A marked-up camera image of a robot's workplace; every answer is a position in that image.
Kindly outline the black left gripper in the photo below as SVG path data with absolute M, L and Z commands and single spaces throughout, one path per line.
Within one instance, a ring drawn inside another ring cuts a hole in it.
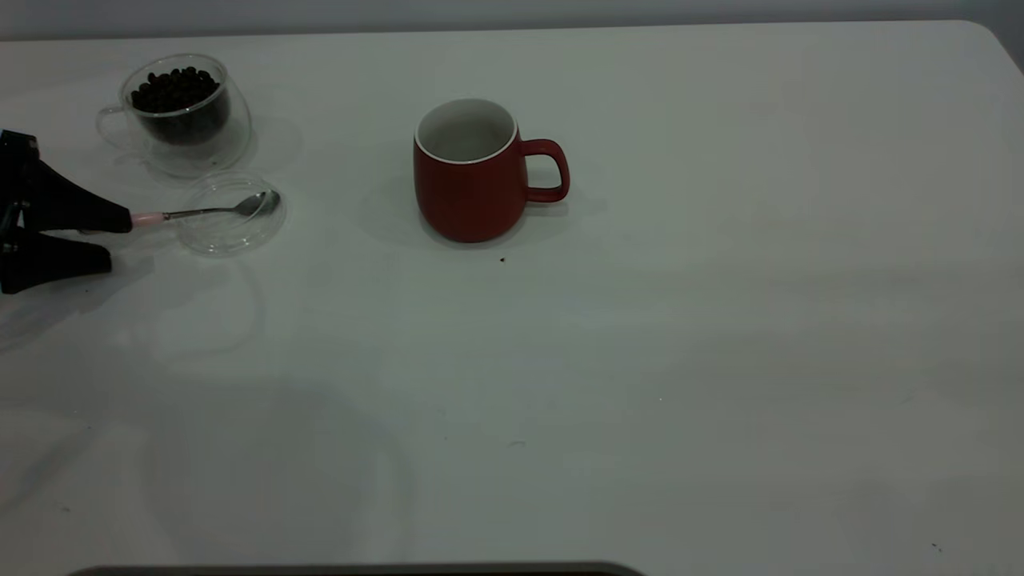
M 22 221 L 29 230 L 14 230 Z M 1 131 L 1 284 L 3 294 L 112 272 L 102 246 L 40 234 L 91 230 L 125 234 L 131 212 L 76 186 L 39 160 L 36 136 Z

